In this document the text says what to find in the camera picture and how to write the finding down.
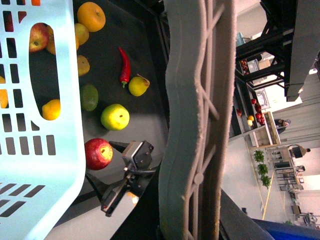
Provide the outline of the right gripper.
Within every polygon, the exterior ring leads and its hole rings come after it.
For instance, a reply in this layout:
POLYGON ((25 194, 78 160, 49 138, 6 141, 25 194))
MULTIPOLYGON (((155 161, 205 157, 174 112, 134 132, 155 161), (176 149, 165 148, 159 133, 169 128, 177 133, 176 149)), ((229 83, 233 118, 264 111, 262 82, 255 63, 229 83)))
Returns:
POLYGON ((149 169, 154 147, 148 141, 131 141, 130 143, 109 141, 108 143, 115 150, 122 153, 125 171, 137 173, 149 169))

